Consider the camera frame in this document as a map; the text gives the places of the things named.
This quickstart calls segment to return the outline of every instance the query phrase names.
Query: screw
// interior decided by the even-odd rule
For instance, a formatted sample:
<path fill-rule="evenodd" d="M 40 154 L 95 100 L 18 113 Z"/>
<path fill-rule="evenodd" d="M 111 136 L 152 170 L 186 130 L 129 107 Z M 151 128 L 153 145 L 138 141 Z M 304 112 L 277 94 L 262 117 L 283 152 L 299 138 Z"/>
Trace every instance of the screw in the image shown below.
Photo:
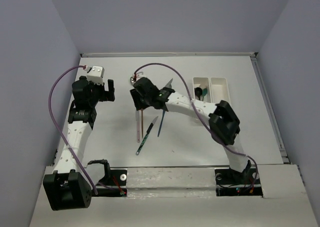
<path fill-rule="evenodd" d="M 216 179 L 217 181 L 222 180 L 221 173 L 217 173 L 216 176 L 215 176 L 215 179 Z"/>
<path fill-rule="evenodd" d="M 127 176 L 124 173 L 122 175 L 120 175 L 121 181 L 125 181 L 126 179 L 127 179 Z"/>

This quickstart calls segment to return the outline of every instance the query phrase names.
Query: gray wall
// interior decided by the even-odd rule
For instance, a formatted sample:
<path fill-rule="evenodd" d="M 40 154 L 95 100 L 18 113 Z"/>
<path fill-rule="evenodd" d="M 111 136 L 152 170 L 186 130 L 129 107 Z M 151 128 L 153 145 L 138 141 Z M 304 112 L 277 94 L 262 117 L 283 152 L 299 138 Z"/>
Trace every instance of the gray wall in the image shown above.
<path fill-rule="evenodd" d="M 285 148 L 320 223 L 320 0 L 289 0 L 258 55 Z"/>
<path fill-rule="evenodd" d="M 57 143 L 48 94 L 79 54 L 51 0 L 0 0 L 0 20 L 0 226 L 25 227 Z M 54 93 L 60 122 L 74 77 Z"/>
<path fill-rule="evenodd" d="M 81 53 L 256 52 L 288 0 L 52 0 Z"/>

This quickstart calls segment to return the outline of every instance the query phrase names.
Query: wire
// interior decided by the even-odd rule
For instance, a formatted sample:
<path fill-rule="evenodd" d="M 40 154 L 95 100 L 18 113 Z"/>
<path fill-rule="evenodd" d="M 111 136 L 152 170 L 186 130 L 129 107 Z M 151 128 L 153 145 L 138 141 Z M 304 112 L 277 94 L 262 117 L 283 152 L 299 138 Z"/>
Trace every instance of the wire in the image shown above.
<path fill-rule="evenodd" d="M 253 184 L 253 185 L 252 185 L 252 189 L 250 190 L 250 194 L 253 193 L 254 189 L 255 189 L 255 185 Z"/>
<path fill-rule="evenodd" d="M 70 71 L 73 71 L 75 69 L 79 69 L 79 68 L 83 68 L 85 69 L 86 66 L 82 66 L 82 65 L 79 65 L 79 66 L 75 66 L 75 67 L 71 67 L 70 69 L 68 69 L 67 71 L 65 71 L 62 75 L 60 75 L 60 77 L 54 82 L 53 86 L 51 87 L 51 90 L 50 90 L 50 93 L 49 93 L 49 98 L 48 98 L 48 107 L 49 107 L 49 114 L 50 114 L 50 117 L 52 119 L 52 122 L 54 124 L 54 126 L 56 127 L 56 129 L 59 131 L 60 133 L 60 136 L 61 138 L 63 139 L 65 145 L 68 147 L 68 150 L 71 152 L 71 155 L 73 156 L 75 162 L 77 163 L 77 165 L 79 166 L 79 168 L 82 170 L 82 172 L 84 173 L 84 175 L 86 176 L 86 178 L 88 179 L 88 181 L 90 182 L 91 186 L 92 186 L 92 189 L 93 189 L 93 192 L 97 195 L 98 194 L 98 191 L 97 191 L 97 188 L 96 188 L 96 185 L 94 184 L 93 180 L 90 178 L 89 174 L 87 173 L 87 171 L 85 170 L 84 166 L 81 164 L 81 161 L 79 160 L 79 158 L 77 157 L 76 153 L 74 152 L 74 150 L 72 149 L 72 147 L 70 146 L 66 136 L 64 135 L 64 133 L 62 132 L 62 129 L 59 127 L 55 117 L 54 117 L 54 114 L 53 114 L 53 111 L 52 111 L 52 105 L 51 105 L 51 99 L 52 99 L 52 94 L 54 92 L 54 89 L 56 87 L 56 85 L 58 84 L 58 82 L 67 74 L 69 73 Z"/>
<path fill-rule="evenodd" d="M 201 115 L 198 113 L 198 111 L 197 111 L 197 109 L 196 109 L 196 106 L 195 106 L 195 104 L 194 104 L 194 102 L 193 102 L 193 100 L 192 100 L 192 96 L 191 96 L 191 94 L 190 94 L 190 91 L 189 91 L 189 88 L 188 88 L 188 86 L 187 86 L 187 83 L 186 83 L 185 79 L 182 77 L 182 75 L 181 75 L 177 70 L 175 70 L 173 67 L 171 67 L 171 66 L 169 66 L 169 65 L 167 65 L 167 64 L 164 64 L 164 63 L 147 63 L 147 64 L 145 64 L 145 65 L 143 65 L 143 66 L 141 66 L 141 67 L 139 67 L 139 68 L 136 69 L 136 71 L 134 72 L 134 79 L 135 79 L 135 80 L 137 79 L 137 72 L 138 72 L 139 70 L 141 70 L 141 69 L 143 69 L 143 68 L 145 68 L 145 67 L 147 67 L 147 66 L 154 66 L 154 65 L 166 67 L 166 68 L 172 70 L 173 72 L 175 72 L 175 73 L 180 77 L 180 79 L 182 80 L 182 82 L 183 82 L 183 84 L 184 84 L 184 87 L 185 87 L 185 89 L 186 89 L 186 92 L 187 92 L 187 94 L 188 94 L 188 97 L 189 97 L 189 99 L 190 99 L 191 106 L 192 106 L 192 108 L 193 108 L 193 110 L 194 110 L 194 113 L 196 114 L 196 116 L 197 116 L 197 118 L 200 120 L 200 122 L 203 124 L 203 126 L 205 127 L 205 129 L 210 133 L 210 135 L 212 136 L 212 138 L 213 138 L 213 140 L 214 140 L 215 142 L 217 142 L 218 144 L 222 145 L 227 151 L 231 152 L 231 153 L 234 154 L 234 155 L 247 157 L 248 159 L 252 160 L 252 162 L 253 162 L 254 165 L 255 165 L 256 175 L 255 175 L 255 177 L 254 177 L 254 180 L 253 180 L 252 184 L 247 188 L 247 189 L 250 189 L 250 188 L 255 184 L 255 182 L 256 182 L 256 180 L 257 180 L 257 176 L 258 176 L 258 174 L 259 174 L 257 162 L 256 162 L 251 156 L 249 156 L 249 155 L 246 155 L 246 154 L 244 154 L 244 153 L 235 152 L 235 151 L 233 151 L 232 149 L 230 149 L 230 148 L 229 148 L 227 145 L 225 145 L 225 143 L 219 138 L 219 136 L 217 136 L 216 133 L 214 133 L 213 131 L 211 131 L 211 129 L 207 126 L 205 120 L 204 120 L 204 119 L 201 117 Z"/>
<path fill-rule="evenodd" d="M 115 191 L 114 188 L 111 188 L 111 187 L 108 187 L 106 186 L 105 184 L 101 183 L 101 182 L 98 182 L 99 185 L 101 185 L 102 187 L 105 187 L 106 189 L 109 189 L 109 190 L 112 190 L 112 191 Z"/>
<path fill-rule="evenodd" d="M 230 187 L 238 186 L 239 184 L 231 184 L 229 186 L 223 186 L 223 185 L 217 183 L 216 185 L 221 187 L 222 189 L 229 189 Z"/>
<path fill-rule="evenodd" d="M 119 191 L 120 191 L 120 194 L 121 194 L 121 195 L 125 195 L 125 192 L 124 192 L 124 191 L 122 190 L 122 188 L 120 187 L 120 184 L 118 183 L 116 177 L 113 176 L 112 179 L 113 179 L 113 182 L 115 183 L 115 185 L 118 186 L 118 189 L 119 189 Z"/>

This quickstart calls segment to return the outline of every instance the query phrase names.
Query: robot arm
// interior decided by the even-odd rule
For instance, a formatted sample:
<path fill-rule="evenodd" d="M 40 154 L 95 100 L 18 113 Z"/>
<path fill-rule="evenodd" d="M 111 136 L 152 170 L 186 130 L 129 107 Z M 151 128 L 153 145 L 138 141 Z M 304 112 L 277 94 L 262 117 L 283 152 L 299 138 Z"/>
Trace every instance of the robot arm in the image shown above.
<path fill-rule="evenodd" d="M 137 110 L 152 106 L 157 110 L 161 109 L 197 118 L 189 98 L 171 88 L 158 89 L 146 77 L 139 78 L 133 87 L 134 89 L 130 93 Z M 239 140 L 240 121 L 229 103 L 223 100 L 217 104 L 196 99 L 192 101 L 198 113 L 223 143 L 232 151 L 244 154 Z M 248 158 L 231 153 L 227 149 L 224 150 L 229 160 L 230 169 L 237 172 L 238 175 L 246 175 L 251 167 Z"/>
<path fill-rule="evenodd" d="M 68 210 L 87 208 L 91 202 L 91 186 L 83 177 L 81 169 L 74 159 L 71 150 L 81 162 L 89 135 L 94 127 L 98 102 L 114 101 L 115 89 L 113 80 L 108 79 L 108 91 L 103 82 L 104 68 L 93 66 L 86 68 L 87 75 L 81 76 L 72 84 L 74 100 L 68 115 L 67 140 L 61 157 L 54 167 L 52 174 L 43 178 L 43 187 L 53 210 Z M 91 161 L 89 164 L 103 164 L 105 171 L 110 173 L 106 160 Z"/>

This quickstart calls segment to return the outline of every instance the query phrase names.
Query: compartment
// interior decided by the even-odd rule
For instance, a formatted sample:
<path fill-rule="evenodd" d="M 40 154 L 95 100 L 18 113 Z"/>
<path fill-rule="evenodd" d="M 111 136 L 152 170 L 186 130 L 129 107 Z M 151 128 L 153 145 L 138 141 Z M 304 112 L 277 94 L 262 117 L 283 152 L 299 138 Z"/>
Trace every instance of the compartment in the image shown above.
<path fill-rule="evenodd" d="M 212 103 L 212 97 L 211 97 L 211 90 L 210 90 L 210 82 L 209 82 L 209 78 L 207 77 L 194 77 L 193 80 L 192 80 L 192 92 L 193 92 L 193 98 L 194 99 L 198 99 L 196 97 L 196 94 L 195 94 L 195 88 L 197 87 L 206 87 L 207 89 L 207 94 L 204 96 L 203 99 L 200 99 L 201 101 L 204 101 L 204 102 L 208 102 L 208 103 Z"/>
<path fill-rule="evenodd" d="M 213 77 L 211 81 L 211 99 L 213 103 L 220 103 L 221 100 L 227 101 L 231 105 L 229 88 L 226 78 Z"/>

